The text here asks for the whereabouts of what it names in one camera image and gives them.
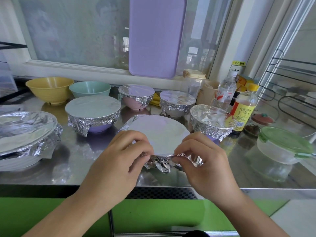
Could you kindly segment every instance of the yellow label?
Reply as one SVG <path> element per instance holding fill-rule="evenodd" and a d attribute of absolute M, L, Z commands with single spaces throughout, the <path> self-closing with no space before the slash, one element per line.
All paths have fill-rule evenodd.
<path fill-rule="evenodd" d="M 242 131 L 254 109 L 254 106 L 243 105 L 235 102 L 231 111 L 231 114 L 237 120 L 237 127 L 234 128 L 234 131 Z"/>
<path fill-rule="evenodd" d="M 232 65 L 235 65 L 235 66 L 246 66 L 246 62 L 233 61 Z"/>

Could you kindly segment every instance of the bottle label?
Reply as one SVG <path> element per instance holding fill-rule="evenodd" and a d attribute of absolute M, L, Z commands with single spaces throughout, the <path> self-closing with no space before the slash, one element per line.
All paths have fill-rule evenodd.
<path fill-rule="evenodd" d="M 234 103 L 232 111 L 230 112 L 237 120 L 237 126 L 233 129 L 234 131 L 243 130 L 254 109 L 255 106 L 243 105 L 238 102 Z"/>
<path fill-rule="evenodd" d="M 216 100 L 219 102 L 224 102 L 225 100 L 231 100 L 233 98 L 234 92 L 226 91 L 223 88 L 218 88 L 216 92 Z"/>

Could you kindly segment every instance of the green bowl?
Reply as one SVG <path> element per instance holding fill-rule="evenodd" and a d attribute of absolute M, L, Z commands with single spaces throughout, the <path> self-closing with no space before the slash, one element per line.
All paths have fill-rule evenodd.
<path fill-rule="evenodd" d="M 110 89 L 110 84 L 101 81 L 81 81 L 69 86 L 75 98 L 93 95 L 108 96 Z"/>

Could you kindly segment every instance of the clear bottle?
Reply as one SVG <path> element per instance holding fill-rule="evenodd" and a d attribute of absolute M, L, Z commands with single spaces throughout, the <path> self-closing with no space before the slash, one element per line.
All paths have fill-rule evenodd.
<path fill-rule="evenodd" d="M 237 71 L 230 70 L 227 77 L 218 85 L 215 99 L 212 106 L 227 111 L 233 95 L 237 89 L 235 77 Z"/>
<path fill-rule="evenodd" d="M 247 91 L 240 93 L 236 98 L 230 113 L 235 117 L 238 123 L 231 132 L 231 135 L 240 135 L 242 132 L 245 124 L 251 116 L 251 113 L 257 105 L 258 96 L 256 95 L 256 91 L 258 88 L 259 86 L 257 84 L 250 83 L 247 87 Z"/>

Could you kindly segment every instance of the hand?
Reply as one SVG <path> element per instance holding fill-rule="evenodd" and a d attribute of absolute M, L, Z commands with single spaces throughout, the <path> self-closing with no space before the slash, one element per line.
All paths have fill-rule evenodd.
<path fill-rule="evenodd" d="M 177 156 L 172 159 L 183 167 L 190 185 L 198 194 L 219 208 L 234 207 L 243 201 L 244 194 L 235 181 L 225 151 L 201 132 L 184 138 L 174 153 L 202 158 L 203 165 L 199 167 L 195 167 L 185 157 Z"/>
<path fill-rule="evenodd" d="M 139 157 L 142 152 L 148 155 Z M 142 167 L 153 154 L 143 133 L 120 131 L 93 163 L 76 197 L 104 215 L 133 190 Z"/>

